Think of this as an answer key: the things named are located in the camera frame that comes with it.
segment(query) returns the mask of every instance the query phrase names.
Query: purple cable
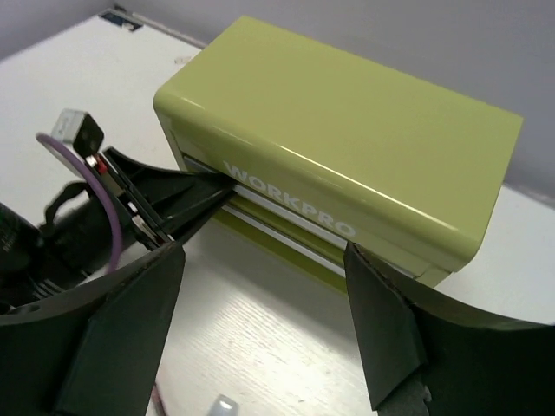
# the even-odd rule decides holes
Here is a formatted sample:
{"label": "purple cable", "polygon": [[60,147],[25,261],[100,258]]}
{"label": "purple cable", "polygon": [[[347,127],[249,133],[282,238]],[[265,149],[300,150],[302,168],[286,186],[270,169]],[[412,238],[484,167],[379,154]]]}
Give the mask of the purple cable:
{"label": "purple cable", "polygon": [[121,252],[123,251],[123,238],[121,236],[120,220],[118,219],[118,213],[112,203],[112,199],[110,199],[108,193],[104,189],[104,186],[102,186],[96,176],[85,166],[83,162],[79,160],[79,158],[77,158],[77,156],[73,154],[73,152],[63,145],[63,143],[43,133],[37,134],[36,140],[43,146],[50,147],[60,153],[60,155],[63,156],[63,158],[65,158],[69,164],[71,164],[81,174],[83,179],[87,181],[93,192],[96,194],[98,200],[101,201],[112,230],[112,254],[110,255],[110,261],[108,263],[106,273],[115,271],[118,267],[118,262],[120,261]]}

